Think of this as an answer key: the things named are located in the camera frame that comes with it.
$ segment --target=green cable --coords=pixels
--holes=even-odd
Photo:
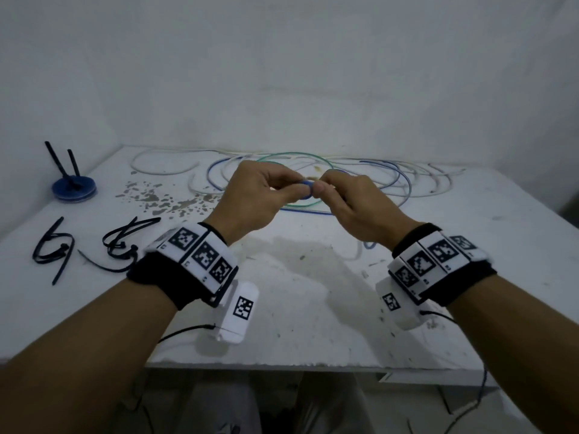
[[[301,156],[305,156],[305,157],[312,157],[312,158],[315,158],[316,160],[322,160],[331,169],[335,169],[334,165],[332,163],[330,163],[328,160],[326,160],[325,158],[319,157],[319,156],[314,155],[314,154],[308,154],[307,152],[278,152],[277,154],[269,154],[269,155],[266,155],[264,157],[261,157],[260,159],[257,159],[256,161],[275,162],[275,161],[266,161],[266,159],[269,159],[271,157],[279,157],[280,155],[301,155]],[[310,203],[310,204],[286,204],[286,207],[307,208],[307,207],[311,207],[315,204],[320,204],[320,203],[321,203],[321,201],[317,200],[316,202]]]

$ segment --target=person's left arm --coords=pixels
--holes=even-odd
[[[269,224],[283,205],[308,195],[307,186],[296,184],[302,179],[281,165],[244,161],[205,222],[231,245]],[[0,370],[2,431],[94,430],[128,390],[176,312],[155,285],[128,279],[116,284]]]

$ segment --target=light-colored pants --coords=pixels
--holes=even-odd
[[[261,434],[254,391],[247,374],[208,372],[196,383],[176,432],[213,434],[227,424],[239,426],[240,434]],[[304,373],[294,433],[373,434],[354,375]]]

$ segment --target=wall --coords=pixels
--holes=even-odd
[[[60,0],[0,0],[0,238],[52,198],[44,140],[85,173],[119,147],[75,28]]]
[[[85,167],[306,150],[485,164],[554,209],[579,189],[579,0],[2,2],[7,225],[46,201],[45,138]]]

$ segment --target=blue disc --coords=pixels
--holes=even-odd
[[[309,180],[304,180],[304,181],[300,181],[300,184],[305,184],[307,186],[310,186],[310,194],[308,196],[304,196],[303,198],[300,198],[300,201],[310,199],[312,197],[312,186],[314,185],[314,182],[309,181]]]
[[[61,178],[52,185],[52,193],[56,199],[63,203],[81,203],[96,195],[97,184],[92,178],[71,175],[71,179],[78,189],[75,189],[66,178]]]

